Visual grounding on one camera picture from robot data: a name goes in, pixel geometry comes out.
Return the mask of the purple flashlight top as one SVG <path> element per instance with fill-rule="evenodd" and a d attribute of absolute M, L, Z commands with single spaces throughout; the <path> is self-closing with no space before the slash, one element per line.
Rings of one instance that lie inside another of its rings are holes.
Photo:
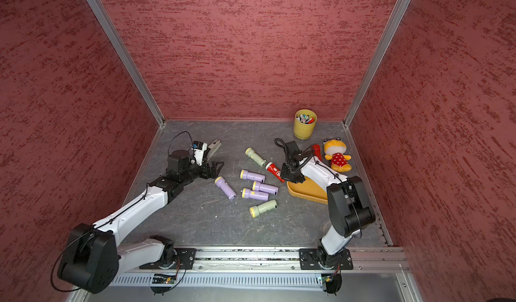
<path fill-rule="evenodd" d="M 254 182 L 264 183 L 265 180 L 266 180 L 266 176 L 263 175 L 263 174 L 258 174 L 258 173 L 255 173 L 255 172 L 250 172 L 248 170 L 241 170 L 240 179 L 242 179 L 242 180 L 251 180 L 251 181 L 254 181 Z"/>

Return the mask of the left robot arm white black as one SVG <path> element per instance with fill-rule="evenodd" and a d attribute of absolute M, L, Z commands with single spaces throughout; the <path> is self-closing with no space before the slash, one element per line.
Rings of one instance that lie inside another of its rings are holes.
<path fill-rule="evenodd" d="M 123 241 L 196 179 L 218 178 L 224 162 L 210 162 L 205 155 L 196 158 L 186 150 L 173 151 L 167 160 L 166 173 L 149 182 L 137 198 L 111 215 L 91 225 L 81 223 L 71 231 L 65 249 L 52 267 L 52 279 L 99 293 L 116 276 L 143 265 L 180 269 L 181 260 L 174 243 L 166 237 L 152 236 L 136 244 Z"/>

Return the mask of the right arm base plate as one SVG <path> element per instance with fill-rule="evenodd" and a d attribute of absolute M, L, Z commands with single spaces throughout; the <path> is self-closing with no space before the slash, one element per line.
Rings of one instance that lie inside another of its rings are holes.
<path fill-rule="evenodd" d="M 322 248 L 299 249 L 300 268 L 308 270 L 341 271 L 353 270 L 353 261 L 350 251 L 342 249 L 335 255 L 327 254 Z"/>

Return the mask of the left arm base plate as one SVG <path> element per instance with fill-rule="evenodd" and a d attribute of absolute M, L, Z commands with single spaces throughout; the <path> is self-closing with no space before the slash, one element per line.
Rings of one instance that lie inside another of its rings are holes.
<path fill-rule="evenodd" d="M 196 259 L 196 248 L 175 248 L 171 264 L 165 264 L 164 261 L 159 260 L 156 262 L 144 264 L 139 268 L 141 270 L 158 270 L 158 271 L 174 271 L 180 270 L 192 270 L 195 259 Z"/>

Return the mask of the yellow plastic storage tray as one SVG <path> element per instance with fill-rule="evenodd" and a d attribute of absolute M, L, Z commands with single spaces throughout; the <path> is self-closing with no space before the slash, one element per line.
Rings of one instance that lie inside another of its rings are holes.
<path fill-rule="evenodd" d="M 289 193 L 296 198 L 328 204 L 327 192 L 316 182 L 306 177 L 303 183 L 286 182 Z"/>

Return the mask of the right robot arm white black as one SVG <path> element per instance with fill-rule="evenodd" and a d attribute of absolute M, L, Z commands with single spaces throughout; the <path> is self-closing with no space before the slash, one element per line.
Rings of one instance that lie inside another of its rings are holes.
<path fill-rule="evenodd" d="M 353 237 L 376 220 L 363 181 L 332 170 L 310 151 L 286 154 L 281 178 L 297 184 L 310 178 L 326 191 L 331 226 L 320 239 L 317 260 L 321 267 L 333 268 Z"/>

